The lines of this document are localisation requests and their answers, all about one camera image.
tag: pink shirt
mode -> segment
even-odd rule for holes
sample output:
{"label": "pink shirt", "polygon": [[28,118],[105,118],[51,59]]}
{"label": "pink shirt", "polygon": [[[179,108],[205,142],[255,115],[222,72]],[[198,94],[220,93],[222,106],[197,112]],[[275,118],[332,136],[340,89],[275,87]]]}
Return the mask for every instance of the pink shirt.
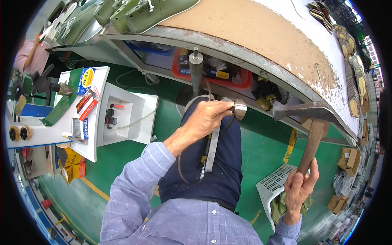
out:
{"label": "pink shirt", "polygon": [[33,49],[34,40],[25,40],[22,48],[16,54],[15,57],[15,66],[20,71],[25,71],[29,74],[34,74],[36,71],[41,75],[44,71],[46,62],[49,57],[49,52],[46,51],[43,47],[38,46],[35,49],[35,53],[33,55],[33,59],[28,67],[23,70],[24,63],[29,56],[30,51]]}

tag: hammer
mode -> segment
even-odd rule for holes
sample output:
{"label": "hammer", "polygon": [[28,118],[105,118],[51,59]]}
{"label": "hammer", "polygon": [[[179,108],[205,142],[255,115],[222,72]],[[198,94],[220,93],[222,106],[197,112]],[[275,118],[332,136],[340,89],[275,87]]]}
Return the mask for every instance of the hammer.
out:
{"label": "hammer", "polygon": [[305,150],[297,168],[297,172],[302,173],[304,176],[308,172],[310,164],[312,163],[314,155],[316,154],[317,148],[320,144],[325,121],[335,123],[338,127],[340,127],[334,113],[324,102],[284,106],[276,101],[272,107],[272,116],[275,121],[279,121],[286,116],[308,116],[313,118],[312,125],[309,130],[308,141],[306,142]]}

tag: wooden hammer handle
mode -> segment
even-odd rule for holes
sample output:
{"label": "wooden hammer handle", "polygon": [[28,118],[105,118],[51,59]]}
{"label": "wooden hammer handle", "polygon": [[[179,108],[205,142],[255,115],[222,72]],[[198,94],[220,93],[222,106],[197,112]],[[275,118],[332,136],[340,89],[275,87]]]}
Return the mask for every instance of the wooden hammer handle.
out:
{"label": "wooden hammer handle", "polygon": [[321,135],[324,128],[324,120],[313,118],[312,125],[310,126],[308,141],[306,142],[305,150],[303,152],[301,161],[297,172],[302,173],[304,176],[308,172],[310,164],[316,154],[317,148],[320,144]]}

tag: green floor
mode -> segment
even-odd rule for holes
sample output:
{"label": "green floor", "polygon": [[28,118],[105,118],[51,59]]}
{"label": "green floor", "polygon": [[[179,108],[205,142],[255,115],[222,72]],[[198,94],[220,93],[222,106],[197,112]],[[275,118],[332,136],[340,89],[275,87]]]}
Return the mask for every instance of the green floor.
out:
{"label": "green floor", "polygon": [[[95,62],[96,66],[108,65],[110,72],[107,81],[116,84],[116,78],[132,68]],[[121,84],[148,89],[129,89],[140,93],[155,93],[160,97],[160,106],[156,113],[154,132],[157,141],[164,141],[180,125],[181,116],[175,106],[175,97],[182,84],[161,78],[159,85],[147,85],[140,72],[134,72],[121,77]],[[272,234],[270,223],[265,215],[256,183],[283,164],[292,128],[275,122],[272,118],[248,109],[247,115],[241,121],[242,134],[242,194],[237,209],[240,216],[250,221],[265,244]],[[329,129],[329,137],[340,137],[333,128]],[[297,139],[289,164],[298,165],[306,140]],[[86,161],[85,178],[105,194],[110,194],[110,185],[121,173],[124,165],[140,156],[144,144],[125,141],[99,147],[97,162]],[[304,237],[299,244],[316,244],[319,241],[315,226],[329,215],[327,204],[334,194],[331,188],[333,177],[338,170],[336,165],[342,146],[321,143],[317,151],[320,178],[315,186],[312,198],[314,205],[303,218],[301,233]],[[99,233],[103,212],[107,201],[90,189],[80,179],[75,179],[70,185],[57,175],[53,180],[45,175],[39,178],[40,186],[48,196],[57,211],[63,210],[72,221],[71,227],[90,244],[99,242]],[[151,205],[160,204],[160,199],[154,196]]]}

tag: blue plaid shirt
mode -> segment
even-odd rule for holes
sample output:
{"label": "blue plaid shirt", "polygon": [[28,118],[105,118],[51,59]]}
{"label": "blue plaid shirt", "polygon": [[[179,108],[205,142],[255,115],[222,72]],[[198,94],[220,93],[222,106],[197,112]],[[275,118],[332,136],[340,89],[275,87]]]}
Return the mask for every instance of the blue plaid shirt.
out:
{"label": "blue plaid shirt", "polygon": [[[151,210],[151,189],[174,163],[162,142],[150,143],[111,185],[99,244],[263,244],[250,223],[215,202],[171,199]],[[301,220],[278,223],[267,244],[296,244]]]}

